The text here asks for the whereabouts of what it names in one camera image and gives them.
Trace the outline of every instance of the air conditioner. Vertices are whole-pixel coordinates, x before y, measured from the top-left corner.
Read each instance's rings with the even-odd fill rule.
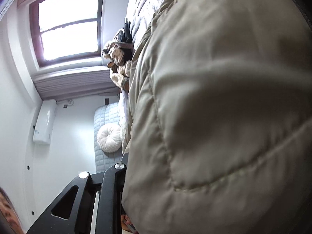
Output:
[[[34,137],[34,143],[50,144],[52,128],[57,112],[57,102],[54,99],[45,100],[42,103],[39,116],[37,119]]]

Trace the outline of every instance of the khaki padded fabric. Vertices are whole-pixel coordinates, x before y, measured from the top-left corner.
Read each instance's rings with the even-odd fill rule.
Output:
[[[166,0],[134,55],[140,234],[286,233],[312,191],[312,40],[292,0]]]

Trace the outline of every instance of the round pillow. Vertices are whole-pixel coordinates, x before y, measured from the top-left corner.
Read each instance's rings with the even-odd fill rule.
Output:
[[[120,126],[115,123],[103,125],[97,134],[96,140],[104,152],[112,153],[121,147]]]

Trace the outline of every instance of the window frame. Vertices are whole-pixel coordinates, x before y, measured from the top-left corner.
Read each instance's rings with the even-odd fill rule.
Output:
[[[37,0],[30,4],[29,6],[29,20],[30,20],[30,32],[32,36],[32,43],[35,50],[36,59],[40,68],[54,65],[58,63],[85,59],[85,58],[92,58],[92,57],[101,57],[101,21],[102,21],[102,7],[103,7],[103,0],[99,0],[98,3],[98,13],[96,18],[92,19],[84,19],[78,20],[71,23],[66,23],[60,26],[53,27],[49,30],[40,32],[39,26],[39,3],[42,3],[45,0]],[[98,29],[97,29],[97,40],[98,40],[98,50],[96,52],[87,52],[87,53],[80,53],[80,54],[72,54],[64,57],[59,57],[53,60],[45,60],[44,59],[44,50],[43,50],[43,42],[41,34],[51,31],[54,29],[58,29],[65,26],[75,25],[78,23],[86,23],[86,22],[98,22]]]

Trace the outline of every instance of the window pane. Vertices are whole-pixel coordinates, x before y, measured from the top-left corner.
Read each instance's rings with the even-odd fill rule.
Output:
[[[45,0],[39,3],[40,31],[97,17],[99,0]]]
[[[46,60],[98,50],[97,22],[58,28],[41,36]]]

